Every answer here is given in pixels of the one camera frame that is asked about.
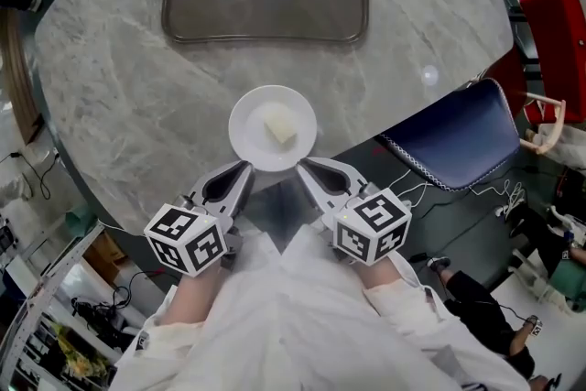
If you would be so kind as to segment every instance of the chair leg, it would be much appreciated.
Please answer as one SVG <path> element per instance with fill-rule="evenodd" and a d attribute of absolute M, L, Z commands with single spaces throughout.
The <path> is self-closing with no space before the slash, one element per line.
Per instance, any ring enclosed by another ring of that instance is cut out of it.
<path fill-rule="evenodd" d="M 508 271 L 517 277 L 523 287 L 525 287 L 527 291 L 529 291 L 536 298 L 538 303 L 543 303 L 544 301 L 548 300 L 552 288 L 540 275 L 535 275 L 535 273 L 532 272 L 533 276 L 531 278 L 527 278 L 521 273 L 519 269 L 515 267 L 509 267 Z"/>
<path fill-rule="evenodd" d="M 526 140 L 521 139 L 521 147 L 526 148 L 527 150 L 531 150 L 538 155 L 543 155 L 556 145 L 559 140 L 559 136 L 561 136 L 561 131 L 563 130 L 564 121 L 566 118 L 566 102 L 565 100 L 552 100 L 551 98 L 533 93 L 528 93 L 527 97 L 542 103 L 552 104 L 556 109 L 556 122 L 553 125 L 553 129 L 548 137 L 548 140 L 544 144 L 537 146 L 533 142 L 527 142 Z"/>
<path fill-rule="evenodd" d="M 541 276 L 541 274 L 537 270 L 537 267 L 526 257 L 524 257 L 518 249 L 513 250 L 513 256 L 516 257 L 519 261 L 521 261 L 525 266 L 527 266 L 527 268 L 529 268 L 534 275 L 539 277 Z"/>

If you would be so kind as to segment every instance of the white shirt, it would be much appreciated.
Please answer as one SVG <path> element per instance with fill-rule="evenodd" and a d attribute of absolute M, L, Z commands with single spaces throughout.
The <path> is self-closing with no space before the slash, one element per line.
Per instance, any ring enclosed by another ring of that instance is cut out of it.
<path fill-rule="evenodd" d="M 363 291 L 318 233 L 304 225 L 280 255 L 267 234 L 241 226 L 243 249 L 208 319 L 157 326 L 172 288 L 111 390 L 529 389 L 398 253 L 404 280 Z"/>

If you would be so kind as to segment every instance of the white plate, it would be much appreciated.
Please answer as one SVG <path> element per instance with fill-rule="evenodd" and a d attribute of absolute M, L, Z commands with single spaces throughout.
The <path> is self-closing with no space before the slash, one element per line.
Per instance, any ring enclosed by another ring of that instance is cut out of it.
<path fill-rule="evenodd" d="M 272 107 L 286 106 L 297 135 L 281 146 L 265 126 Z M 293 168 L 315 143 L 318 121 L 302 94 L 280 85 L 267 85 L 248 92 L 232 110 L 228 123 L 230 143 L 242 160 L 262 171 Z"/>

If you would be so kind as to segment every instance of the piece of tofu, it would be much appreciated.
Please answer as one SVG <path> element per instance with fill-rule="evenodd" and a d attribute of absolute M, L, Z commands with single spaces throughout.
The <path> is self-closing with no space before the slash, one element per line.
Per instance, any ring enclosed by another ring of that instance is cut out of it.
<path fill-rule="evenodd" d="M 293 114 L 286 106 L 275 106 L 265 115 L 265 127 L 279 144 L 285 145 L 297 135 Z"/>

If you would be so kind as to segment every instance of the person's arm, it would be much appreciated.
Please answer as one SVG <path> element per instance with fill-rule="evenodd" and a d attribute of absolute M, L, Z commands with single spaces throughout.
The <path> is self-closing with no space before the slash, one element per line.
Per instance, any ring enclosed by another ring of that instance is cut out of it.
<path fill-rule="evenodd" d="M 184 276 L 177 288 L 169 291 L 116 364 L 111 391 L 168 388 L 197 344 L 225 275 L 217 262 L 195 278 Z"/>
<path fill-rule="evenodd" d="M 533 331 L 534 323 L 531 321 L 527 321 L 523 327 L 515 333 L 515 338 L 511 341 L 511 345 L 509 346 L 509 355 L 517 355 L 523 349 L 525 349 L 525 344 L 529 335 Z"/>
<path fill-rule="evenodd" d="M 463 373 L 491 390 L 527 391 L 527 381 L 495 353 L 481 345 L 452 316 L 438 294 L 427 286 L 409 285 L 385 258 L 372 267 L 354 265 L 364 294 L 390 325 L 430 360 L 448 348 Z"/>
<path fill-rule="evenodd" d="M 195 324 L 205 321 L 226 272 L 218 262 L 197 277 L 183 276 L 175 297 L 161 318 L 160 325 L 165 326 L 177 322 Z"/>
<path fill-rule="evenodd" d="M 586 266 L 586 251 L 583 249 L 574 247 L 570 248 L 570 257 L 574 261 Z"/>

